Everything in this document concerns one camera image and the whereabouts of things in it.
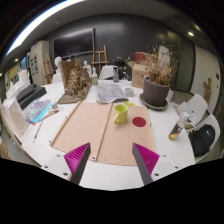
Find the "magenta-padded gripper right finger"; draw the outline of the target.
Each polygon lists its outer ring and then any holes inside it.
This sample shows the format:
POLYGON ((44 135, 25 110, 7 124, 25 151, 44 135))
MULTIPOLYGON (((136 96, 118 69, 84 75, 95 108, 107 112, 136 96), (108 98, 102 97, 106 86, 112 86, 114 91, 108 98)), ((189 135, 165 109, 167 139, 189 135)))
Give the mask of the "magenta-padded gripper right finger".
POLYGON ((137 163, 144 185, 181 169, 181 167, 167 155, 159 155, 137 143, 133 144, 132 154, 137 163))

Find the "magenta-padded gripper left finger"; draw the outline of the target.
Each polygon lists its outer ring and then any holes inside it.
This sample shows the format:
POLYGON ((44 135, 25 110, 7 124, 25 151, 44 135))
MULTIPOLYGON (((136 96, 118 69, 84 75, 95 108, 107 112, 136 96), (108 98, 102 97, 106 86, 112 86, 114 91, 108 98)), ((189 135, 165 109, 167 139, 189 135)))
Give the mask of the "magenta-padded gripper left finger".
POLYGON ((90 144, 81 145, 65 155, 57 154, 42 169, 78 185, 91 152, 90 144))

